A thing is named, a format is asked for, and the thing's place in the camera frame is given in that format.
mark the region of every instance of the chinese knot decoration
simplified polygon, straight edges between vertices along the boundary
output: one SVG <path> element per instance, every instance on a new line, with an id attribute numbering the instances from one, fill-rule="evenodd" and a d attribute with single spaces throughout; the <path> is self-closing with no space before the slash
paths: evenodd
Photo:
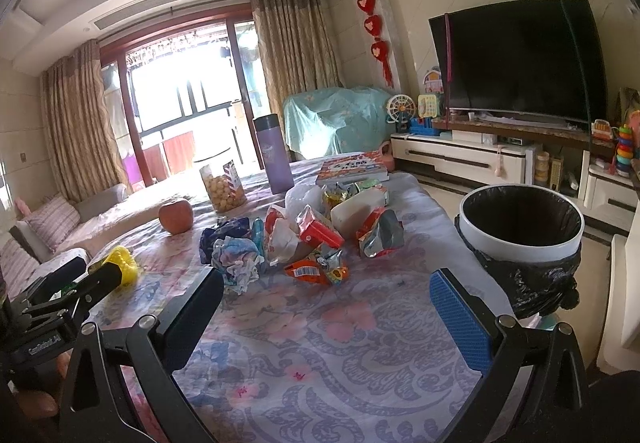
<path id="1" fill-rule="evenodd" d="M 371 54 L 377 61 L 382 63 L 382 74 L 385 78 L 386 85 L 392 88 L 394 79 L 389 66 L 389 44 L 386 40 L 382 40 L 382 17 L 374 14 L 376 0 L 358 0 L 358 8 L 361 9 L 369 17 L 364 20 L 364 29 L 374 38 L 371 45 Z"/>
<path id="2" fill-rule="evenodd" d="M 376 6 L 376 0 L 358 0 L 358 8 L 365 12 L 368 16 L 373 15 L 373 8 Z"/>
<path id="3" fill-rule="evenodd" d="M 370 16 L 364 21 L 364 29 L 376 39 L 382 33 L 382 18 L 380 16 Z"/>
<path id="4" fill-rule="evenodd" d="M 394 86 L 394 79 L 391 75 L 391 68 L 389 67 L 389 46 L 386 40 L 378 40 L 371 45 L 371 54 L 377 61 L 382 62 L 382 74 L 385 77 L 386 85 L 392 88 Z"/>

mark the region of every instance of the barcode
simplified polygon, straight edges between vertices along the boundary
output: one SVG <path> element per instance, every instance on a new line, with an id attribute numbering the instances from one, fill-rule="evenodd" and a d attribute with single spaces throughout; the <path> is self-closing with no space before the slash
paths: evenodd
<path id="1" fill-rule="evenodd" d="M 300 266 L 293 271 L 294 277 L 302 277 L 303 275 L 320 275 L 320 271 L 315 266 Z"/>

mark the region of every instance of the snack balls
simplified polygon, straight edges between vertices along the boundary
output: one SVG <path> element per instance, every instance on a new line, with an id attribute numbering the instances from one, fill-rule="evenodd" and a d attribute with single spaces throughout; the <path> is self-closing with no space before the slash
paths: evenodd
<path id="1" fill-rule="evenodd" d="M 207 194 L 216 212 L 225 213 L 246 203 L 244 189 L 239 187 L 234 192 L 226 176 L 209 176 L 204 181 Z"/>

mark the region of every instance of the drawer handle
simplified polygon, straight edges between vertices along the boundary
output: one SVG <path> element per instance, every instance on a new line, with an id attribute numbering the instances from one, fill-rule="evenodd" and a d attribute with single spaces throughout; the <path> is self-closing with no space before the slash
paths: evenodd
<path id="1" fill-rule="evenodd" d="M 615 199 L 607 199 L 607 203 L 609 203 L 609 205 L 613 205 L 614 207 L 618 207 L 618 208 L 622 208 L 624 210 L 628 210 L 629 212 L 635 212 L 636 211 L 636 207 L 631 206 L 631 205 L 627 205 L 626 203 L 623 203 L 622 201 L 617 201 Z"/>
<path id="2" fill-rule="evenodd" d="M 427 152 L 419 152 L 418 150 L 407 150 L 406 153 L 413 154 L 414 156 L 426 156 L 427 158 L 437 158 L 438 160 L 444 160 L 445 162 L 463 163 L 464 165 L 471 165 L 473 167 L 491 168 L 491 166 L 488 163 L 472 162 L 471 160 L 460 160 L 458 158 L 443 156 L 442 154 L 429 154 Z"/>

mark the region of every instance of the television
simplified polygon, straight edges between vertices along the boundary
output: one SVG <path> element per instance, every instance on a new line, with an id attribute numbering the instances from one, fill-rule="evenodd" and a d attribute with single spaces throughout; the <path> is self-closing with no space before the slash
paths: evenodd
<path id="1" fill-rule="evenodd" d="M 588 0 L 522 0 L 429 20 L 449 109 L 606 118 L 607 81 Z"/>

